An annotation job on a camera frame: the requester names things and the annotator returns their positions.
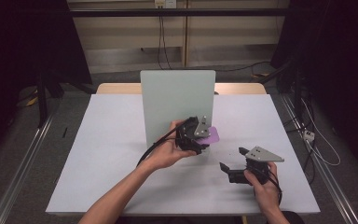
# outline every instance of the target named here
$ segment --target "human hand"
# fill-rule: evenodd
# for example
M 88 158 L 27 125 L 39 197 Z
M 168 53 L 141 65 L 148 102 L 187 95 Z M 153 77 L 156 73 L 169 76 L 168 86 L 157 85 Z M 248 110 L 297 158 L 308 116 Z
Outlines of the human hand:
M 278 182 L 278 180 L 276 179 L 278 176 L 277 166 L 273 162 L 268 162 L 268 166 L 270 171 L 272 172 L 272 175 L 270 175 L 270 177 L 275 182 Z M 245 170 L 244 174 L 246 179 L 248 179 L 248 181 L 254 186 L 255 198 L 258 202 L 258 206 L 260 207 L 261 212 L 267 217 L 268 221 L 270 222 L 271 219 L 277 221 L 277 218 L 284 218 L 281 209 L 279 208 L 279 191 L 277 187 L 271 181 L 268 181 L 266 184 L 261 185 L 255 175 L 248 170 Z
M 171 122 L 170 130 L 181 124 L 182 120 L 174 120 Z M 181 150 L 175 144 L 176 132 L 171 133 L 167 137 L 167 141 L 156 147 L 153 152 L 147 157 L 144 164 L 149 164 L 153 170 L 166 168 L 174 165 L 177 161 L 185 157 L 196 156 L 197 153 L 192 150 Z

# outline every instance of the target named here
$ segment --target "aluminum rail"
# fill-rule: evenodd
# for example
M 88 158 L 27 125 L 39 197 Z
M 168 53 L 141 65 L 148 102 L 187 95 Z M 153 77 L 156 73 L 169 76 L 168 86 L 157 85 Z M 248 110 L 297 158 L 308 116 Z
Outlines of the aluminum rail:
M 0 224 L 4 224 L 7 220 L 7 216 L 13 207 L 14 202 L 16 202 L 17 196 L 21 191 L 21 187 L 27 177 L 29 171 L 31 170 L 31 166 L 36 158 L 37 152 L 39 148 L 41 148 L 43 140 L 48 132 L 48 128 L 52 122 L 54 115 L 56 114 L 58 107 L 60 105 L 59 100 L 54 102 L 51 108 L 51 112 L 43 124 L 41 128 L 38 128 L 35 135 L 34 140 L 32 141 L 31 145 L 28 147 L 27 152 L 25 153 L 24 158 L 16 172 L 14 174 L 4 196 L 1 198 L 0 201 Z
M 300 123 L 295 119 L 296 114 L 293 111 L 293 103 L 290 100 L 290 98 L 285 95 L 282 96 L 283 104 L 286 107 L 287 112 L 289 113 L 290 117 L 293 119 L 294 124 L 296 125 L 296 128 L 302 127 Z M 307 151 L 310 152 L 312 146 L 307 141 L 305 142 L 307 146 Z M 319 150 L 317 147 L 314 148 L 314 150 L 318 153 Z M 334 202 L 336 203 L 336 206 L 341 213 L 342 217 L 344 218 L 345 222 L 348 224 L 358 224 L 358 217 L 356 216 L 356 213 L 353 210 L 353 207 L 351 206 L 350 201 L 348 200 L 347 196 L 345 195 L 344 191 L 342 190 L 341 186 L 338 184 L 336 179 L 334 178 L 333 174 L 331 173 L 328 165 L 324 163 L 323 161 L 320 161 L 317 156 L 315 156 L 315 153 L 311 154 L 313 160 L 315 161 L 315 167 L 318 169 L 319 174 L 321 175 L 325 185 L 327 186 L 327 189 L 329 190 Z

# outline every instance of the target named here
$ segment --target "purple object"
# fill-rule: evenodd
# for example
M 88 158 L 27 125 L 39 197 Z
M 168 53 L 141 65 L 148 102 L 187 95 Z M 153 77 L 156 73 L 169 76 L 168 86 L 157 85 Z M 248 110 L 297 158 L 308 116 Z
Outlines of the purple object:
M 219 134 L 217 133 L 217 129 L 215 127 L 210 127 L 208 129 L 208 131 L 211 135 L 209 135 L 209 137 L 201 138 L 201 139 L 197 140 L 196 142 L 198 144 L 210 145 L 211 143 L 216 143 L 220 140 Z

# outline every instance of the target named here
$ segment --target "silver bracket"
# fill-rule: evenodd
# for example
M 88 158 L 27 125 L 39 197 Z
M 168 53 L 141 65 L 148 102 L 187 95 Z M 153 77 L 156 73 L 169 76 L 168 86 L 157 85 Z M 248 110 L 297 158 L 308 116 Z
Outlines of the silver bracket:
M 245 157 L 253 161 L 284 161 L 284 158 L 277 156 L 262 147 L 254 147 L 245 154 Z
M 209 137 L 209 128 L 210 126 L 206 123 L 206 116 L 202 117 L 201 122 L 199 122 L 199 125 L 196 128 L 196 131 L 194 132 L 194 136 L 196 137 Z

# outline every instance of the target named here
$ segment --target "black curtain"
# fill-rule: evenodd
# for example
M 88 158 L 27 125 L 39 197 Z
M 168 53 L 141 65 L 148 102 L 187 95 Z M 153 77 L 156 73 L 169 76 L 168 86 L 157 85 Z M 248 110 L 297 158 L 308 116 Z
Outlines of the black curtain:
M 306 4 L 292 1 L 291 7 Z M 358 159 L 358 1 L 325 0 L 316 7 L 321 13 L 310 34 L 313 40 L 301 55 L 302 84 L 310 87 L 337 133 Z M 272 60 L 276 67 L 290 60 L 296 43 L 309 25 L 299 17 L 287 19 Z
M 42 71 L 91 83 L 72 17 L 35 15 L 28 9 L 69 10 L 65 0 L 0 0 L 0 140 L 20 90 L 35 86 Z

